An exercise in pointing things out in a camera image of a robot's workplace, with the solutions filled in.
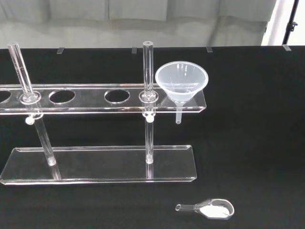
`white wall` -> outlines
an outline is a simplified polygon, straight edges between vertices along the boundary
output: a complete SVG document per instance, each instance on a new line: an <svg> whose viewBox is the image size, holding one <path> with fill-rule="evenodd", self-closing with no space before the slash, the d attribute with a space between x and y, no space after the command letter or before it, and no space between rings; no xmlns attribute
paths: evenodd
<svg viewBox="0 0 305 229"><path fill-rule="evenodd" d="M300 0L295 14L298 26L290 33L288 45L305 45L305 0Z"/></svg>
<svg viewBox="0 0 305 229"><path fill-rule="evenodd" d="M0 49L17 41L22 48L130 48L260 45L266 22L234 17L154 20L51 20L42 24L0 22Z"/></svg>
<svg viewBox="0 0 305 229"><path fill-rule="evenodd" d="M294 0L277 0L267 25L262 45L282 45ZM305 45L305 0L300 0L295 15L298 26L290 33L288 45Z"/></svg>

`funnel rim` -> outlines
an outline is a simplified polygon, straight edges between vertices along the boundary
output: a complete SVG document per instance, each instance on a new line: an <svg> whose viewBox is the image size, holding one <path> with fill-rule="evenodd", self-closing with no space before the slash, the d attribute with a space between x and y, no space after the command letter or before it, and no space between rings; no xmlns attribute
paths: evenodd
<svg viewBox="0 0 305 229"><path fill-rule="evenodd" d="M203 84L199 89L197 89L197 90L195 90L195 91L193 91L193 92L185 92L185 93L182 93L182 92L173 92L173 91L168 90L167 88L161 86L161 85L160 85L160 81L159 81L159 73L160 73L160 71L161 71L163 68L165 68L165 67L167 67L167 66L169 66L169 65L178 64L178 63L179 63L179 64L184 63L184 64L188 64L188 65L192 65L192 66L194 66L194 67L197 67L197 68L204 74L204 76L205 76L205 78L206 78L204 84ZM188 61L173 61L173 62L169 62L169 63L166 63L166 64L162 65L162 66L156 71L155 78L156 78L157 84L158 84L163 90L165 90L166 92L172 93L172 94L180 94L180 95L182 95L182 94L196 94L197 92L199 92L200 90L202 90L203 88L205 88L206 85L207 85L208 82L209 82L209 76L208 76L208 73L205 71L205 69L203 69L203 67L201 67L201 66L199 66L199 65L197 65L197 64L195 64L195 63L188 62Z"/></svg>

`clear acrylic base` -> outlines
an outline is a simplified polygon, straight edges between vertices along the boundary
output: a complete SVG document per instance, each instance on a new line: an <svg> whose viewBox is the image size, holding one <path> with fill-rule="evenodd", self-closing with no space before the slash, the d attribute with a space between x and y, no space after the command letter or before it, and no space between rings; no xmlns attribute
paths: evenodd
<svg viewBox="0 0 305 229"><path fill-rule="evenodd" d="M197 178L193 149L154 146L153 163L145 146L53 147L57 164L48 166L43 149L15 148L0 176L5 185L127 182L190 182Z"/></svg>

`rack hole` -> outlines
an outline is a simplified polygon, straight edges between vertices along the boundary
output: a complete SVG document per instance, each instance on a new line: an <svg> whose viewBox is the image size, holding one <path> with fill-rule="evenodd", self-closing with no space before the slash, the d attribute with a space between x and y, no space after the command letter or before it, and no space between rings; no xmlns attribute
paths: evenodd
<svg viewBox="0 0 305 229"><path fill-rule="evenodd" d="M56 90L50 93L49 100L55 104L65 104L75 98L73 90Z"/></svg>
<svg viewBox="0 0 305 229"><path fill-rule="evenodd" d="M129 97L129 91L124 89L111 89L105 93L105 100L111 104L124 103L129 99Z"/></svg>
<svg viewBox="0 0 305 229"><path fill-rule="evenodd" d="M10 91L0 90L0 104L7 102L10 96L11 96Z"/></svg>

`plastic funnel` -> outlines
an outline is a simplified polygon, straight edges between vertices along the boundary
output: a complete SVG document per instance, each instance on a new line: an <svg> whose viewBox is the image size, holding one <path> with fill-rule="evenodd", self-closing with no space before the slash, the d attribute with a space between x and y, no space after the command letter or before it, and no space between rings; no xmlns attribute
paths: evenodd
<svg viewBox="0 0 305 229"><path fill-rule="evenodd" d="M157 84L175 102L177 107L190 101L209 81L208 74L199 65L186 61L170 62L156 72ZM176 123L181 123L181 108L177 108Z"/></svg>
<svg viewBox="0 0 305 229"><path fill-rule="evenodd" d="M194 211L208 219L229 219L235 212L233 205L226 199L207 199L195 205L178 204L176 211Z"/></svg>

